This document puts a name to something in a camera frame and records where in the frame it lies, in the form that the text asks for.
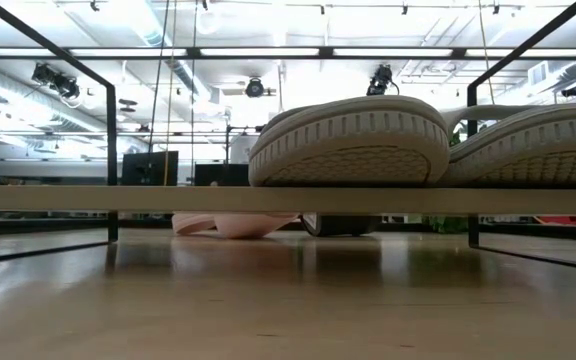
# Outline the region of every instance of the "ceiling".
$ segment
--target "ceiling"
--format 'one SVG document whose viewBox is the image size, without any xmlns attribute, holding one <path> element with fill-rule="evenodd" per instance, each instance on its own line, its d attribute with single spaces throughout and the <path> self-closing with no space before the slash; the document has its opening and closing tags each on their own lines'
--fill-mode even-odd
<svg viewBox="0 0 576 360">
<path fill-rule="evenodd" d="M 517 46 L 572 2 L 482 0 L 481 20 L 486 45 Z M 402 14 L 404 3 L 407 3 L 405 15 Z M 500 7 L 495 14 L 493 5 L 496 3 Z M 99 11 L 93 11 L 88 0 L 1 0 L 0 4 L 56 44 L 69 48 L 149 46 L 143 33 L 153 26 L 163 26 L 164 22 L 169 39 L 167 45 L 178 48 L 483 46 L 477 0 L 214 0 L 207 1 L 207 11 L 201 1 L 197 3 L 198 6 L 195 1 L 177 1 L 176 11 L 175 1 L 170 1 L 170 8 L 166 9 L 166 0 L 97 1 Z M 20 46 L 37 45 L 0 20 L 0 47 Z M 576 48 L 576 17 L 538 46 Z M 0 60 L 0 74 L 35 87 L 36 83 L 30 77 L 37 62 L 49 63 L 59 71 L 76 76 L 83 89 L 79 99 L 83 103 L 77 111 L 105 122 L 103 87 L 62 61 Z M 171 131 L 194 129 L 223 132 L 228 116 L 235 126 L 262 125 L 280 108 L 286 110 L 363 96 L 370 76 L 381 63 L 388 63 L 392 67 L 401 94 L 421 98 L 439 109 L 465 106 L 466 86 L 495 62 L 185 61 L 196 75 L 197 82 L 220 95 L 211 99 L 197 98 L 194 105 L 191 105 L 188 86 L 159 61 L 91 60 L 84 63 L 116 85 L 118 98 L 138 102 L 134 113 L 121 114 L 120 127 L 125 131 L 134 131 L 142 124 L 149 124 L 154 105 L 156 131 L 166 131 L 170 119 Z M 501 94 L 525 82 L 527 70 L 537 63 L 539 61 L 511 63 L 492 78 L 493 92 Z M 272 89 L 279 88 L 281 78 L 281 96 L 246 97 L 243 88 L 251 77 L 261 78 L 264 86 Z M 487 101 L 489 87 L 481 88 L 480 101 Z M 37 91 L 56 99 L 49 90 L 40 88 Z M 196 123 L 194 126 L 190 126 L 191 120 Z M 223 135 L 199 139 L 219 143 L 223 141 Z M 164 142 L 166 139 L 157 137 L 155 140 Z"/>
</svg>

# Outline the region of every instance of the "tread pattern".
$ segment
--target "tread pattern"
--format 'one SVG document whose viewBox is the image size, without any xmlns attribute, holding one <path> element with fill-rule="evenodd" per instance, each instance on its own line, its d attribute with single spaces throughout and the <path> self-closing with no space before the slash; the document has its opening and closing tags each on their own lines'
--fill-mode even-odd
<svg viewBox="0 0 576 360">
<path fill-rule="evenodd" d="M 464 142 L 459 156 L 453 151 L 441 179 L 444 186 L 576 187 L 576 119 L 541 123 L 501 138 L 491 130 Z"/>
<path fill-rule="evenodd" d="M 474 181 L 478 184 L 576 185 L 576 151 L 535 156 L 512 164 Z"/>
<path fill-rule="evenodd" d="M 392 145 L 371 145 L 373 135 L 392 137 Z M 402 136 L 420 146 L 417 149 L 401 147 L 397 139 Z M 339 145 L 340 140 L 351 138 L 357 139 L 354 146 Z M 295 156 L 310 146 L 320 146 L 320 150 Z M 443 128 L 419 115 L 394 110 L 323 118 L 286 132 L 254 150 L 249 168 L 253 186 L 420 185 L 437 181 L 447 168 L 449 158 Z"/>
<path fill-rule="evenodd" d="M 424 184 L 430 164 L 423 154 L 396 146 L 366 146 L 305 158 L 268 178 L 264 185 Z"/>
</svg>

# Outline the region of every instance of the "wooden shelf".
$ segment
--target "wooden shelf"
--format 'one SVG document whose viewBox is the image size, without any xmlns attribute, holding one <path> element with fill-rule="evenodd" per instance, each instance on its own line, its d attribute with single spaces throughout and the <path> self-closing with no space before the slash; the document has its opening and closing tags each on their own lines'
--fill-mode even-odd
<svg viewBox="0 0 576 360">
<path fill-rule="evenodd" d="M 0 210 L 576 214 L 576 190 L 0 186 Z"/>
</svg>

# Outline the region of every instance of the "track light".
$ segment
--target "track light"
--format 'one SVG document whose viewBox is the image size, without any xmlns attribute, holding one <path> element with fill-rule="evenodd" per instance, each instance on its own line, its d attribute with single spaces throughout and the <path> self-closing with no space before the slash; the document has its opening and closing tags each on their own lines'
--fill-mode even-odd
<svg viewBox="0 0 576 360">
<path fill-rule="evenodd" d="M 576 86 L 573 86 L 571 88 L 565 89 L 565 90 L 561 90 L 561 96 L 568 98 L 571 96 L 576 96 Z"/>
<path fill-rule="evenodd" d="M 98 12 L 98 11 L 99 11 L 99 6 L 97 6 L 97 0 L 91 0 L 91 1 L 90 1 L 90 8 L 91 8 L 92 11 L 94 11 L 94 12 Z"/>
<path fill-rule="evenodd" d="M 37 64 L 32 74 L 32 80 L 41 85 L 47 85 L 64 99 L 74 100 L 79 97 L 77 78 L 66 76 L 50 68 L 47 64 Z"/>
<path fill-rule="evenodd" d="M 372 79 L 370 79 L 370 85 L 368 86 L 366 95 L 384 95 L 388 86 L 391 84 L 395 85 L 397 95 L 399 95 L 399 87 L 392 81 L 392 70 L 390 69 L 390 65 L 379 65 L 379 68 L 375 71 Z"/>
<path fill-rule="evenodd" d="M 260 78 L 252 78 L 246 86 L 246 95 L 248 97 L 261 97 L 264 95 L 264 85 Z"/>
</svg>

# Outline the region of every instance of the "fluorescent light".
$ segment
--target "fluorescent light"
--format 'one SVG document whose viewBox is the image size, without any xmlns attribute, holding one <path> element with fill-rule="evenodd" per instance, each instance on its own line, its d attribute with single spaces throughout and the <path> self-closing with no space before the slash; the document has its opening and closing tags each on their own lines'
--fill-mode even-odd
<svg viewBox="0 0 576 360">
<path fill-rule="evenodd" d="M 0 135 L 0 142 L 21 147 L 27 146 L 27 144 L 23 140 L 8 135 Z"/>
<path fill-rule="evenodd" d="M 397 56 L 397 57 L 423 57 L 423 56 L 450 56 L 451 49 L 334 49 L 335 56 Z"/>
<path fill-rule="evenodd" d="M 504 57 L 508 56 L 512 52 L 512 49 L 488 49 L 487 53 L 490 57 Z M 484 49 L 469 49 L 466 50 L 466 56 L 486 56 L 486 51 Z"/>
<path fill-rule="evenodd" d="M 314 56 L 317 48 L 208 48 L 199 50 L 204 56 Z"/>
<path fill-rule="evenodd" d="M 99 56 L 99 57 L 146 57 L 146 56 L 164 56 L 170 57 L 173 54 L 177 57 L 186 56 L 188 53 L 186 49 L 164 49 L 163 52 L 161 49 L 157 48 L 143 48 L 143 49 L 72 49 L 70 53 L 77 57 L 77 56 Z"/>
<path fill-rule="evenodd" d="M 150 132 L 120 132 L 117 133 L 117 136 L 150 136 Z M 166 136 L 166 132 L 153 132 L 152 136 Z"/>
<path fill-rule="evenodd" d="M 52 135 L 54 136 L 103 136 L 106 135 L 105 132 L 101 132 L 101 131 L 91 131 L 91 132 L 85 132 L 85 131 L 57 131 L 52 133 Z"/>
<path fill-rule="evenodd" d="M 48 49 L 0 48 L 0 56 L 55 56 Z"/>
<path fill-rule="evenodd" d="M 522 57 L 546 57 L 563 56 L 576 57 L 576 49 L 530 49 L 521 55 Z"/>
<path fill-rule="evenodd" d="M 45 131 L 15 131 L 15 130 L 1 130 L 0 135 L 17 135 L 17 136 L 37 136 L 45 135 Z"/>
<path fill-rule="evenodd" d="M 5 159 L 5 158 L 1 158 L 0 161 L 14 161 L 14 162 L 40 162 L 43 161 L 43 159 L 37 159 L 37 158 L 19 158 L 19 159 Z"/>
</svg>

